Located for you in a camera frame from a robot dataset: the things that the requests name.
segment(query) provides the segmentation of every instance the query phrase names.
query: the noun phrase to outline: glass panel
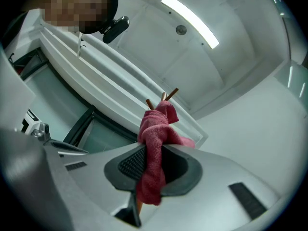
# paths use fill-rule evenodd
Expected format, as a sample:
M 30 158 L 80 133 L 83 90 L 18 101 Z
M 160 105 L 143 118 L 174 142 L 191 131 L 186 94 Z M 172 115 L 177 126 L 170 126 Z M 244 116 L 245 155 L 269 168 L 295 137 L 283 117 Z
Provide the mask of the glass panel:
M 66 89 L 47 66 L 43 68 L 26 81 L 36 95 L 30 109 L 42 122 L 49 124 L 53 139 L 63 141 L 87 107 Z
M 84 136 L 87 136 L 87 138 L 82 149 L 91 154 L 109 151 L 133 143 L 96 119 L 94 119 L 89 126 L 92 126 L 92 129 L 89 133 L 85 132 Z
M 26 75 L 29 73 L 35 66 L 41 63 L 41 60 L 38 55 L 34 55 L 31 60 L 27 63 L 25 68 L 23 69 L 21 76 Z

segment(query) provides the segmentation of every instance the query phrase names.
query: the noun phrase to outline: black frame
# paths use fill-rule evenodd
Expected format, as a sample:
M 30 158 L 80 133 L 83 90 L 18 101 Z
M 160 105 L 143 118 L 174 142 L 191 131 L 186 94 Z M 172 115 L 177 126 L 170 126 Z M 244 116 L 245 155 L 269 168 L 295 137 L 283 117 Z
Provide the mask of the black frame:
M 69 90 L 74 97 L 76 97 L 83 105 L 85 105 L 88 109 L 87 111 L 79 118 L 79 120 L 73 125 L 63 142 L 66 142 L 71 145 L 78 145 L 80 139 L 82 138 L 85 130 L 87 129 L 88 125 L 93 119 L 98 120 L 100 123 L 104 124 L 117 134 L 123 136 L 124 138 L 130 140 L 132 143 L 137 141 L 137 135 L 127 128 L 123 127 L 122 125 L 118 124 L 114 120 L 107 117 L 101 111 L 99 111 L 94 105 L 87 102 L 83 99 L 54 69 L 52 64 L 49 62 L 41 48 L 37 48 L 28 54 L 24 55 L 23 57 L 19 58 L 13 63 L 13 67 L 15 70 L 23 68 L 27 65 L 27 63 L 31 60 L 33 56 L 37 55 L 40 59 L 40 63 L 34 66 L 31 71 L 27 74 L 21 76 L 22 80 L 26 80 L 36 71 L 38 71 L 41 67 L 47 64 L 48 68 L 52 71 L 52 73 L 57 77 L 57 79 L 65 86 L 66 89 Z

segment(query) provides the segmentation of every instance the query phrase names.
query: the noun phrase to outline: white wall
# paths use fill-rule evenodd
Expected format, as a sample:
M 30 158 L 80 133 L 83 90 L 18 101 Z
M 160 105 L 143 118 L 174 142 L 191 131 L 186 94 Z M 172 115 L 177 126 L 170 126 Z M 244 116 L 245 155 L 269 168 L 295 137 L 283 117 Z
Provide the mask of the white wall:
M 20 79 L 7 60 L 11 53 L 13 62 L 39 47 L 38 31 L 40 11 L 28 12 L 20 32 L 5 51 L 0 45 L 0 127 L 19 128 L 35 95 Z
M 209 135 L 200 150 L 232 159 L 281 196 L 306 168 L 307 110 L 275 77 L 198 123 Z

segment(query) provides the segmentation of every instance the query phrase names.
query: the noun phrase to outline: black rubber seal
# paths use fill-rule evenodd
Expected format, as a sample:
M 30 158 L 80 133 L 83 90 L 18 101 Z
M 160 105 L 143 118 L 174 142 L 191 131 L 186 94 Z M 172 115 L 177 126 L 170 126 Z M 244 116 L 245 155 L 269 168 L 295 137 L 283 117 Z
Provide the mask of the black rubber seal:
M 146 161 L 146 146 L 140 145 L 110 160 L 104 173 L 115 188 L 134 193 L 146 169 Z M 195 187 L 203 173 L 195 158 L 168 145 L 162 146 L 162 169 L 166 186 L 161 189 L 161 196 L 185 195 Z
M 162 197 L 185 195 L 203 173 L 198 160 L 169 145 L 162 146 L 162 169 L 166 178 L 166 186 L 160 190 Z

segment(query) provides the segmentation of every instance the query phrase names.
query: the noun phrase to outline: gray plastic surface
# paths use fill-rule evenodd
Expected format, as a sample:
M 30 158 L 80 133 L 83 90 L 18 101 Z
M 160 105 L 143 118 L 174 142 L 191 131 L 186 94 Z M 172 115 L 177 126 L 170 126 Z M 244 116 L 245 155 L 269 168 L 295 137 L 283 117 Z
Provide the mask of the gray plastic surface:
M 136 230 L 113 217 L 128 205 L 130 193 L 116 190 L 105 178 L 103 168 L 138 143 L 103 153 L 60 158 L 54 147 L 43 149 L 35 138 L 21 133 L 0 130 L 0 141 L 5 178 L 40 223 L 53 230 Z M 228 188 L 236 182 L 243 182 L 266 208 L 278 201 L 270 187 L 233 161 L 171 146 L 197 159 L 203 176 L 186 195 L 163 197 L 161 205 L 139 230 L 230 231 L 248 224 L 249 216 Z M 87 165 L 67 171 L 65 165 L 76 162 Z

